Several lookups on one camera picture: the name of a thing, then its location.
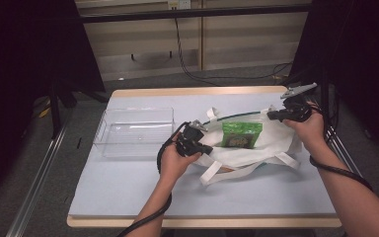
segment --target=person's left arm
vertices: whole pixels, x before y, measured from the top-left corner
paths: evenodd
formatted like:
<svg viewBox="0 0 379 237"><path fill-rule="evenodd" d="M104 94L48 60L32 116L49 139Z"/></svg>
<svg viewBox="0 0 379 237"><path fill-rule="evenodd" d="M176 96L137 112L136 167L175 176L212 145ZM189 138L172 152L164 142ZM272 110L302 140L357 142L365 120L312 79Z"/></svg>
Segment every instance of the person's left arm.
<svg viewBox="0 0 379 237"><path fill-rule="evenodd" d="M175 142L169 145L162 155L161 174L152 195L146 201L140 213L134 219L134 222L141 220L157 210L159 210L168 200L175 183L180 176L186 171L187 166L197 160L201 156L200 153L196 153L189 157L182 157L177 152ZM160 236L162 229L162 221L164 215L160 215L156 219L142 225L141 227L131 231L127 237L133 236Z"/></svg>

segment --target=black curtain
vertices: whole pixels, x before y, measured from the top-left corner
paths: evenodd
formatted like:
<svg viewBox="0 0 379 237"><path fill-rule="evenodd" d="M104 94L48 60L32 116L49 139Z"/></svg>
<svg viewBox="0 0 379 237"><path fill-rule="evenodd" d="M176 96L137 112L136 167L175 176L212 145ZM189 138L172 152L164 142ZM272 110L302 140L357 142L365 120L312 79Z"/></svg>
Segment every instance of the black curtain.
<svg viewBox="0 0 379 237"><path fill-rule="evenodd" d="M105 91L84 27L50 23L65 17L79 17L73 0L0 0L0 180L52 83Z"/></svg>

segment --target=person's right arm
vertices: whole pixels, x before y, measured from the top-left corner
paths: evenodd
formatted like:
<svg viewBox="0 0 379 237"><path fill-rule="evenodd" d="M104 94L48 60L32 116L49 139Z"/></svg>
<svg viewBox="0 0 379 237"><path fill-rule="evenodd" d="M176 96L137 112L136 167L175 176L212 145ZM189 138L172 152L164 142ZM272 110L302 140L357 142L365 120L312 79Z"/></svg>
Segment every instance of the person's right arm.
<svg viewBox="0 0 379 237"><path fill-rule="evenodd" d="M284 123L296 130L318 163L347 170L325 142L320 114L313 112L304 122ZM356 180L325 170L319 173L348 236L379 237L379 197Z"/></svg>

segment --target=gray carpet floor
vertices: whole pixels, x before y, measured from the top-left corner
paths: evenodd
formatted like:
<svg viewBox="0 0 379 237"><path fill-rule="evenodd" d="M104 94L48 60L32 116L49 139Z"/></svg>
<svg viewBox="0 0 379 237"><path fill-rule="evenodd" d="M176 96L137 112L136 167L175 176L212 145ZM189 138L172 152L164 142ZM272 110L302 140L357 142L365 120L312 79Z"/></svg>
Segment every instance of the gray carpet floor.
<svg viewBox="0 0 379 237"><path fill-rule="evenodd" d="M254 77L272 72L267 68L240 68L194 73L197 76ZM273 85L275 80L212 78L210 83L219 86ZM109 97L114 90L131 88L172 88L200 87L210 84L189 79L185 74L174 74L150 78L112 81L106 83ZM116 236L119 229L71 228L66 224L70 203L74 197L77 182L91 149L94 134L107 104L102 104L77 93L78 104L71 111L66 123L66 132L55 155L45 185L39 194L38 202L31 215L23 236ZM379 142L369 139L365 127L348 106L341 103L338 135L353 158L362 175L373 186L379 196ZM68 110L61 107L64 118ZM32 118L24 137L23 149L19 158L0 187L0 236L5 236L23 203L31 183L51 142L51 117ZM315 229L315 236L341 236L341 228ZM231 236L266 236L261 231L228 231ZM211 230L180 230L180 236L215 236Z"/></svg>

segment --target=hand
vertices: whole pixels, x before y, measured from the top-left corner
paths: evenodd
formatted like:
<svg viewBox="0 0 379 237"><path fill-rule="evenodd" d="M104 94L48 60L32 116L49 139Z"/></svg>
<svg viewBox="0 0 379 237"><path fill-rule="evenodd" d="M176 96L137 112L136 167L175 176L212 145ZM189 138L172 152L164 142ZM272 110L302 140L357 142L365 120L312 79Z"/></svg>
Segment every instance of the hand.
<svg viewBox="0 0 379 237"><path fill-rule="evenodd" d="M169 182L176 182L186 171L190 163L196 161L201 153L195 153L189 157L183 157L177 152L175 141L180 133L172 139L174 142L167 146L162 155L161 179Z"/></svg>
<svg viewBox="0 0 379 237"><path fill-rule="evenodd" d="M315 104L309 103L312 107L317 107ZM316 143L325 142L324 139L324 120L323 116L316 111L312 111L312 115L303 122L285 119L284 124L292 127L297 135L303 141L308 150Z"/></svg>

